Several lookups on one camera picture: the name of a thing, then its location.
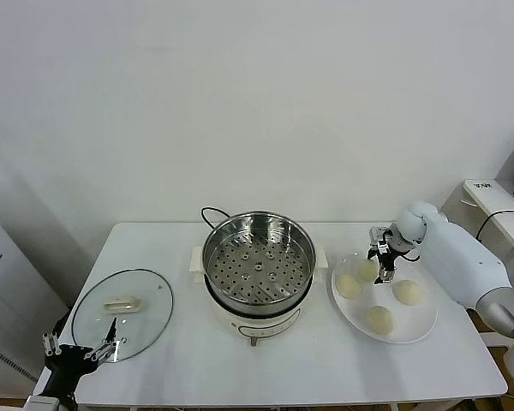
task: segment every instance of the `white table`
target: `white table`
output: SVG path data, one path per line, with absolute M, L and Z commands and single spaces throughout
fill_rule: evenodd
M 370 223 L 306 223 L 330 265 L 368 245 Z M 104 364 L 81 379 L 80 404 L 121 406 L 296 406 L 425 402 L 498 396 L 499 369 L 464 309 L 433 281 L 438 322 L 420 342 L 378 342 L 347 324 L 331 304 L 327 281 L 314 284 L 303 314 L 256 348 L 214 317 L 203 283 L 188 271 L 203 223 L 120 223 L 114 227 L 81 296 L 110 274 L 147 268 L 167 277 L 175 294 L 171 321 L 146 351 Z M 70 320 L 61 336 L 72 343 Z M 49 372 L 35 388 L 39 393 Z
M 508 181 L 466 180 L 463 184 L 473 201 L 487 214 L 496 211 L 514 211 L 513 184 Z M 514 247 L 514 214 L 499 214 L 491 218 L 505 238 Z

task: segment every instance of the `white wall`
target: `white wall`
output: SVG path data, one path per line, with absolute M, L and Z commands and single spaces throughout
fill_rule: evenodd
M 67 301 L 114 222 L 384 220 L 513 147 L 514 0 L 0 0 L 0 220 Z

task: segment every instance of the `dough ball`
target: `dough ball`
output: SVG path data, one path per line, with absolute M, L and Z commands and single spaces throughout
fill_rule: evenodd
M 358 265 L 358 277 L 365 283 L 374 282 L 379 276 L 379 267 L 373 259 L 364 259 Z
M 388 336 L 394 331 L 394 316 L 382 306 L 373 306 L 368 309 L 368 325 L 381 336 Z
M 339 294 L 344 298 L 355 299 L 358 298 L 362 292 L 362 286 L 349 274 L 337 275 L 337 278 L 335 278 L 335 286 Z
M 422 303 L 421 287 L 415 281 L 402 280 L 394 284 L 394 295 L 406 306 L 416 306 Z

